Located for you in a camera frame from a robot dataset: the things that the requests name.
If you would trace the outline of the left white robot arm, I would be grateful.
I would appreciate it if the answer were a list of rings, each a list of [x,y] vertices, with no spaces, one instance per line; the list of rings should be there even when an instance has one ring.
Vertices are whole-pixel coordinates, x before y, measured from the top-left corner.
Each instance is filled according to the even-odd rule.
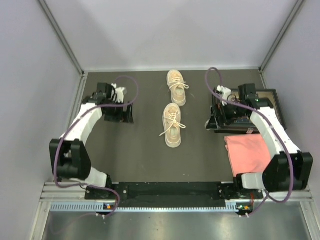
[[[49,143],[52,173],[55,182],[71,180],[96,186],[102,198],[109,198],[114,191],[111,177],[95,169],[86,149],[87,140],[96,123],[130,123],[133,120],[133,103],[125,103],[127,89],[115,83],[98,83],[96,91],[86,96],[69,129]]]

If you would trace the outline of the white shoelace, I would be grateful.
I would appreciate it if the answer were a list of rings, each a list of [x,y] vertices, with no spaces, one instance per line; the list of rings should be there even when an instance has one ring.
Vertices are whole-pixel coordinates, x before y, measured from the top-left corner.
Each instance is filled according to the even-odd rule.
[[[175,113],[170,113],[168,115],[168,117],[166,117],[165,115],[162,117],[162,123],[163,123],[163,127],[164,127],[165,131],[159,135],[160,137],[165,135],[172,127],[179,127],[182,129],[186,128],[186,126],[184,124],[180,123],[177,120],[177,116],[179,116],[179,115],[180,115],[180,113],[178,111],[176,111]],[[169,127],[166,127],[166,121],[169,122]]]

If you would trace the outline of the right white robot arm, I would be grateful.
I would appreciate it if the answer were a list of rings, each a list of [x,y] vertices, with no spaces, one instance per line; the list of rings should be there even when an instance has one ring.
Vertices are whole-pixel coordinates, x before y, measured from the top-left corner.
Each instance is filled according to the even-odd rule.
[[[211,118],[207,129],[232,132],[224,138],[235,184],[233,192],[245,198],[252,190],[301,191],[307,187],[313,165],[309,152],[302,152],[279,121],[274,104],[260,97],[254,84],[238,87],[238,95],[219,85],[212,90]]]

